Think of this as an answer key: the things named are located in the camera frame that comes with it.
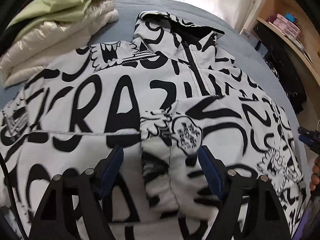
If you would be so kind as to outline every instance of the graffiti print jacket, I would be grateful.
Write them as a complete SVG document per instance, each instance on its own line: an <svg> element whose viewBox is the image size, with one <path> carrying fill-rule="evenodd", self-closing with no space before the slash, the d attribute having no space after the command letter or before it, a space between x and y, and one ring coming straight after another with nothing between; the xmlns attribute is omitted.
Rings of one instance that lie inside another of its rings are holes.
<svg viewBox="0 0 320 240"><path fill-rule="evenodd" d="M217 46L223 34L142 12L132 42L77 49L28 80L2 109L0 143L27 232L55 174L95 167L117 144L124 162L101 203L116 239L205 234L218 208L201 145L243 176L267 175L295 232L306 192L288 119ZM244 200L240 227L246 208Z"/></svg>

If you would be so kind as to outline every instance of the finger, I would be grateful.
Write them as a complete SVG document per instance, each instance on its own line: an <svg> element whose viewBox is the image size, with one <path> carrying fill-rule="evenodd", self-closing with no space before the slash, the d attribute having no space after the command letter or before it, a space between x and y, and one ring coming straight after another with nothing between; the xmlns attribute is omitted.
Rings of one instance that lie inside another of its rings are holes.
<svg viewBox="0 0 320 240"><path fill-rule="evenodd" d="M311 191L314 191L316 189L316 185L310 182L310 189Z"/></svg>
<svg viewBox="0 0 320 240"><path fill-rule="evenodd" d="M320 182L320 179L318 178L318 176L316 174L312 174L311 181L313 184L318 185Z"/></svg>
<svg viewBox="0 0 320 240"><path fill-rule="evenodd" d="M318 156L318 158L315 159L315 164L320 163L320 156Z"/></svg>
<svg viewBox="0 0 320 240"><path fill-rule="evenodd" d="M313 168L312 168L312 172L314 174L318 174L319 173L319 167L317 165L314 165Z"/></svg>

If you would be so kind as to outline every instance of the blue bedsheet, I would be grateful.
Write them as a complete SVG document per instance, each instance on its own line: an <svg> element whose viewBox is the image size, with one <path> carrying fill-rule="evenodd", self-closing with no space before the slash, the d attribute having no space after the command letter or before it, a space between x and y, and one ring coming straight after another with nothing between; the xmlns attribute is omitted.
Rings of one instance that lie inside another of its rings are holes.
<svg viewBox="0 0 320 240"><path fill-rule="evenodd" d="M307 165L303 143L298 140L299 124L293 108L277 78L262 57L230 25L202 9L171 0L116 0L116 8L119 11L119 21L99 30L91 38L90 44L120 40L131 41L136 17L145 10L167 11L195 24L209 25L223 30L226 34L218 40L218 45L232 54L236 58L235 65L247 73L279 106L285 109L294 135L296 155L308 184L311 171ZM13 86L7 90L0 87L0 108L15 96L21 86Z"/></svg>

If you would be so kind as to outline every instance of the white puffer jacket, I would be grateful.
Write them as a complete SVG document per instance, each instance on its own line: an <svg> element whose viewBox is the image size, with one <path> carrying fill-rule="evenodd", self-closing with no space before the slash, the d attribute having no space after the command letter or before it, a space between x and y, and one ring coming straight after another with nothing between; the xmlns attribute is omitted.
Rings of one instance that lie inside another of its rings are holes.
<svg viewBox="0 0 320 240"><path fill-rule="evenodd" d="M27 80L56 57L86 46L93 34L118 18L115 0L92 0L82 21L39 24L0 58L1 84L6 88Z"/></svg>

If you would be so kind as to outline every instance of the wooden shelf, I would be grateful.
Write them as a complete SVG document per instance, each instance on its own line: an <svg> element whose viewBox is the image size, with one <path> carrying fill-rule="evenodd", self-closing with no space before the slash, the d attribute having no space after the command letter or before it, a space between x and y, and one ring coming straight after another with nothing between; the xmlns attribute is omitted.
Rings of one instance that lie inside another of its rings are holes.
<svg viewBox="0 0 320 240"><path fill-rule="evenodd" d="M299 56L299 58L303 61L303 63L305 63L305 65L310 70L310 72L312 73L312 75L314 76L314 78L316 79L317 83L320 86L320 74L314 68L314 66L307 60L306 56L286 36L284 36L281 31L279 31L272 24L267 23L265 20L261 19L260 17L258 17L257 20L263 23L269 29L271 29L274 33L276 33L282 40L285 41L285 43L287 43L291 47L291 49L294 50L294 52Z"/></svg>
<svg viewBox="0 0 320 240"><path fill-rule="evenodd" d="M298 20L298 27L302 33L301 43L305 51L310 55L312 64L306 56L276 27L268 23L269 16L279 13L285 15L291 13ZM290 51L292 64L294 65L304 89L314 106L318 118L320 118L320 35L312 22L295 0L266 0L262 6L257 20L278 35L287 45L285 50Z"/></svg>

